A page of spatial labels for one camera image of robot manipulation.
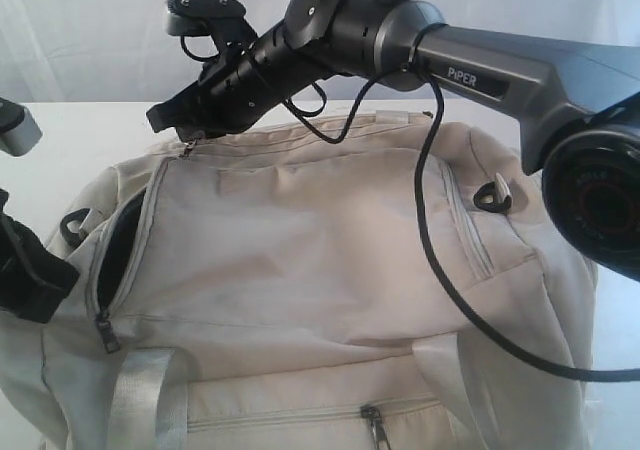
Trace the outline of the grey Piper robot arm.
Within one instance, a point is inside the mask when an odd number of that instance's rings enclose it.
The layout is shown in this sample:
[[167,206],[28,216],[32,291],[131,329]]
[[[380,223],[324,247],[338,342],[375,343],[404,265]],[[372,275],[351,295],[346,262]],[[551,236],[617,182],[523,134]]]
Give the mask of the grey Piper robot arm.
[[239,134],[336,75],[411,91],[430,84],[516,119],[523,171],[580,252],[639,275],[639,52],[445,24],[414,0],[291,0],[258,35],[236,0],[170,0],[166,32],[208,37],[198,79],[147,114],[182,141]]

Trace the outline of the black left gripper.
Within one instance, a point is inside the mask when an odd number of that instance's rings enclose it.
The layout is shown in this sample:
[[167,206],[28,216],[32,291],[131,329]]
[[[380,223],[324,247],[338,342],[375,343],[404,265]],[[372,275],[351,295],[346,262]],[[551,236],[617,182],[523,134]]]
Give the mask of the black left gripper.
[[51,320],[79,278],[31,229],[1,214],[1,309],[35,323]]

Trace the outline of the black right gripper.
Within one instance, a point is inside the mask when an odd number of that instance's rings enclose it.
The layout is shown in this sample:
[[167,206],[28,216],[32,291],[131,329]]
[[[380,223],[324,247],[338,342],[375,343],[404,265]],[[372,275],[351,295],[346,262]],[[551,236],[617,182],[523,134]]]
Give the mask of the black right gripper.
[[231,60],[205,66],[195,82],[146,117],[154,132],[174,128],[181,138],[238,134],[319,79],[320,65],[292,50],[278,24]]

